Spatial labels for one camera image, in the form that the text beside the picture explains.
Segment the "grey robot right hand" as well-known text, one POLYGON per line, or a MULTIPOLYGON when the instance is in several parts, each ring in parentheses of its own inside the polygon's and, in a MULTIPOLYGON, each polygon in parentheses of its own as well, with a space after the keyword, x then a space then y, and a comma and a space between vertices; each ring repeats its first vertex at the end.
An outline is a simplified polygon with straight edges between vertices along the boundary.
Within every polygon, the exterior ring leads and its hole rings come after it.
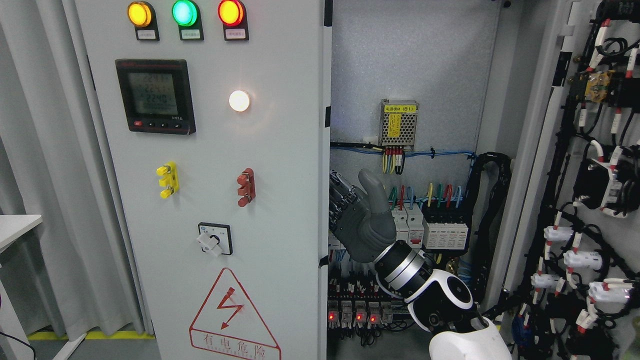
POLYGON ((354 261, 370 264, 394 243, 396 226, 381 180, 366 169, 358 178, 363 189, 330 171, 329 230, 354 261))

